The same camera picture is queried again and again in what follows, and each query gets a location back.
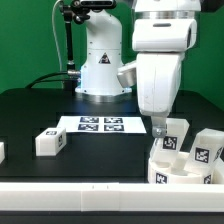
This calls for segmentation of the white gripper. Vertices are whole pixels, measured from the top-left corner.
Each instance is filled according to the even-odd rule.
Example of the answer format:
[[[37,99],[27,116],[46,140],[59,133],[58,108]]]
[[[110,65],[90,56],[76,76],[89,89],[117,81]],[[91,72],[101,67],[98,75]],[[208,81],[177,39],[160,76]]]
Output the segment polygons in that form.
[[[179,90],[182,53],[139,53],[137,55],[137,96],[142,115],[152,116],[152,135],[164,138],[166,119]]]

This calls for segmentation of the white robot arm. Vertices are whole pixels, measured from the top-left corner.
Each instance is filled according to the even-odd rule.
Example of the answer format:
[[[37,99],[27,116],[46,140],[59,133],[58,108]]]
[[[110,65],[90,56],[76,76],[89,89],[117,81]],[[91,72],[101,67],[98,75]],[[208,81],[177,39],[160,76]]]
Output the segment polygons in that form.
[[[137,52],[137,96],[140,112],[152,120],[152,134],[167,133],[185,52],[197,39],[195,15],[207,0],[136,0],[132,48]]]

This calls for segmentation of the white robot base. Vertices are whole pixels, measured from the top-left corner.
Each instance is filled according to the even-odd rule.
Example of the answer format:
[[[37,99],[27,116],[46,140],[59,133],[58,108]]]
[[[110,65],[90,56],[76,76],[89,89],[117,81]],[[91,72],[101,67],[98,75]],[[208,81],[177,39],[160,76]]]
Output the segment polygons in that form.
[[[114,102],[128,98],[131,88],[118,81],[121,59],[122,25],[105,10],[91,11],[86,21],[87,58],[81,66],[81,81],[75,92],[94,102]]]

